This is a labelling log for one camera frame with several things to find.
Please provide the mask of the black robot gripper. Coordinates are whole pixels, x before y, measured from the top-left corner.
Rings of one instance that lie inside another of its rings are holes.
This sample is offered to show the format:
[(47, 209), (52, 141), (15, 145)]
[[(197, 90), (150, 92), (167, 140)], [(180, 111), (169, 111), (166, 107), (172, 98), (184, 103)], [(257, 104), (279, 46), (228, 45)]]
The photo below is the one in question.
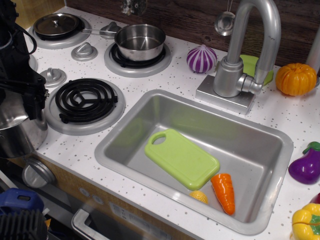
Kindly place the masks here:
[(41, 119), (49, 91), (46, 80), (29, 64), (31, 53), (25, 41), (25, 30), (11, 35), (11, 42), (0, 50), (0, 88), (21, 95), (30, 120)]

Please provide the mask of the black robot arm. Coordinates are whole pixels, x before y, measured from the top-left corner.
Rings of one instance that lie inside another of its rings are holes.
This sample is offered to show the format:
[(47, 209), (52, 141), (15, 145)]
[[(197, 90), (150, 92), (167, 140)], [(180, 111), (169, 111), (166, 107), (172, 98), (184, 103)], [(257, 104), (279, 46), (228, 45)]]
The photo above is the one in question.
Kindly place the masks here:
[(0, 2), (0, 88), (17, 93), (30, 120), (41, 117), (48, 91), (46, 79), (29, 64), (37, 42), (16, 23), (19, 14), (11, 0)]

